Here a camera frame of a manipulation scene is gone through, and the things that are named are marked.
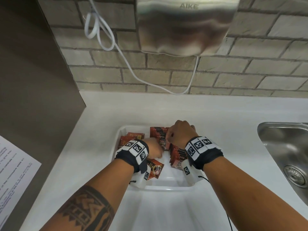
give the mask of tribal tattoo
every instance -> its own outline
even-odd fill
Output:
[[[58,211],[82,231],[107,231],[115,216],[109,202],[91,186],[81,187]]]

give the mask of backsplash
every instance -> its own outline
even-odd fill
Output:
[[[134,79],[117,50],[85,37],[87,0],[38,1],[80,90],[164,92]],[[141,53],[134,1],[95,1],[137,77],[186,89],[195,57]],[[188,93],[308,98],[308,0],[241,0],[223,45],[201,57]]]

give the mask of black cable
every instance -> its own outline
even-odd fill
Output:
[[[203,176],[198,176],[198,177],[202,177],[203,179],[207,180],[208,183],[210,183],[210,181],[209,181],[207,178],[205,178],[205,177],[203,177]],[[232,228],[232,225],[231,225],[231,221],[230,221],[230,218],[229,218],[228,214],[227,214],[227,217],[228,217],[228,221],[229,221],[229,224],[230,224],[231,231],[233,231],[233,228]]]

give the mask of drain strainer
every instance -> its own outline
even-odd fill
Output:
[[[293,182],[295,185],[303,187],[306,184],[304,175],[295,167],[287,165],[284,167],[283,171],[287,178]]]

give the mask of black wrist strap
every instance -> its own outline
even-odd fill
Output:
[[[220,156],[224,156],[220,147],[207,137],[194,137],[188,141],[185,150],[188,160],[196,169],[203,170],[206,163],[210,163]]]
[[[142,140],[131,140],[120,148],[115,159],[122,159],[134,167],[134,173],[147,170],[147,161],[149,147]]]

